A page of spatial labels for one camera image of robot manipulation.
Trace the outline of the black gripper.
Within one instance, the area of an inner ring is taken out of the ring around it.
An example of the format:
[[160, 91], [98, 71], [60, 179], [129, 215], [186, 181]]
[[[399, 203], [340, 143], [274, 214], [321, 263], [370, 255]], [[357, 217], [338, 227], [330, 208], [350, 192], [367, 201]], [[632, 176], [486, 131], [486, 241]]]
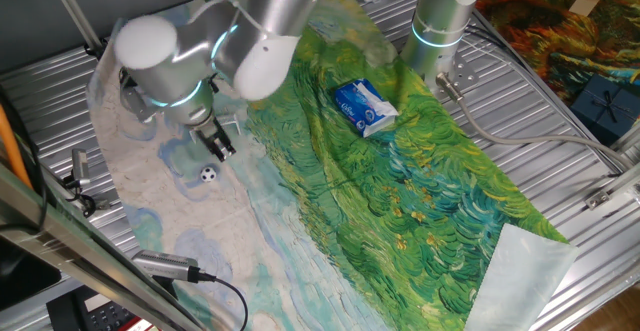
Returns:
[[204, 143], [220, 162], [224, 162], [226, 157], [236, 153], [231, 139], [223, 129], [220, 129], [215, 116], [209, 116], [200, 124], [189, 125], [188, 131], [194, 142]]

